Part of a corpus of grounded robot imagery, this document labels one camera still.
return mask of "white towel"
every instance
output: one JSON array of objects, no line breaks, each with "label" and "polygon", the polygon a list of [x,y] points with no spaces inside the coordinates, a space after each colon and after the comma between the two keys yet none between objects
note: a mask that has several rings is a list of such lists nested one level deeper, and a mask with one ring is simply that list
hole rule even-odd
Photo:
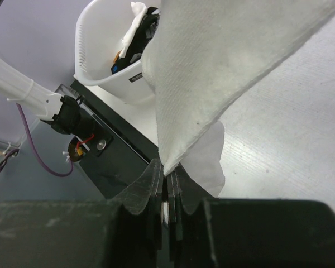
[{"label": "white towel", "polygon": [[156,92],[166,175],[241,94],[335,14],[335,0],[164,0],[160,11],[142,68]]},{"label": "white towel", "polygon": [[127,33],[124,35],[122,43],[123,43],[123,48],[122,51],[119,54],[120,58],[125,58],[125,55],[127,54],[128,48],[133,41],[134,35],[136,33],[136,30],[138,30],[139,25],[141,21],[143,20],[146,12],[147,12],[147,7],[144,3],[141,2],[131,2],[130,3],[133,14],[135,16],[132,25],[130,26],[129,30]]}]

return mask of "black label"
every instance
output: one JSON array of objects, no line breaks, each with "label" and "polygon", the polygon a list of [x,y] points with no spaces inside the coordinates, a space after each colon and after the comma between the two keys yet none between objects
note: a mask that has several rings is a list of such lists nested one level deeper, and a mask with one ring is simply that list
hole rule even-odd
[{"label": "black label", "polygon": [[143,73],[139,73],[139,74],[137,74],[137,75],[134,75],[132,78],[129,78],[129,81],[130,81],[131,83],[133,83],[133,82],[139,80],[139,79],[142,78],[142,77],[143,77]]}]

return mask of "white bin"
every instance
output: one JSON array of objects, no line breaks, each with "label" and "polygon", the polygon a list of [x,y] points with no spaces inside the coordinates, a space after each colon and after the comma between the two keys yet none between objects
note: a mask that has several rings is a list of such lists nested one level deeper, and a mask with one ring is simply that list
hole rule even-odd
[{"label": "white bin", "polygon": [[[160,7],[160,0],[142,1]],[[153,95],[140,78],[140,60],[112,75],[113,59],[134,15],[130,0],[94,0],[78,18],[75,40],[75,72],[83,85],[98,85],[126,103],[138,103]]]}]

